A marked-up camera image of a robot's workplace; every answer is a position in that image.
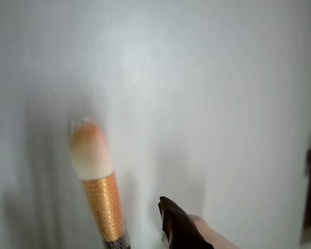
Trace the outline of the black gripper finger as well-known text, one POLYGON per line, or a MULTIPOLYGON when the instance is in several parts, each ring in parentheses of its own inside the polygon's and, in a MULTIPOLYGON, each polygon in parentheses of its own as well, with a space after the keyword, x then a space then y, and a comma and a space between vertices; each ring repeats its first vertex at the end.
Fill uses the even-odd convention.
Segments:
POLYGON ((165 233, 170 249, 213 249, 206 242, 190 216, 167 197, 160 197, 158 203, 162 219, 162 231, 165 233))

